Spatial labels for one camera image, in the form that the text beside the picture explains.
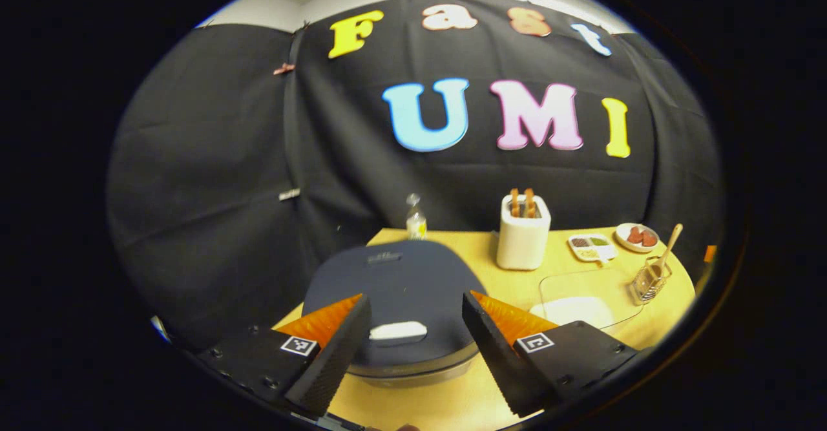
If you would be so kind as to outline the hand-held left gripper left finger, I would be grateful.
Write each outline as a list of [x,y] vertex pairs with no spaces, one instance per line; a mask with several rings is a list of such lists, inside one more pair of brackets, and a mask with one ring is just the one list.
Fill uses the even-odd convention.
[[277,329],[250,327],[202,351],[197,361],[254,401],[318,419],[367,339],[370,319],[369,296],[354,295]]

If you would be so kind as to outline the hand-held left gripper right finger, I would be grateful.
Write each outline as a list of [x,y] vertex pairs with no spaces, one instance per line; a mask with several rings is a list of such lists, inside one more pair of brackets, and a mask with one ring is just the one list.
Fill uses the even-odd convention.
[[464,293],[461,312],[509,410],[521,418],[581,401],[643,355],[585,321],[559,325],[474,290]]

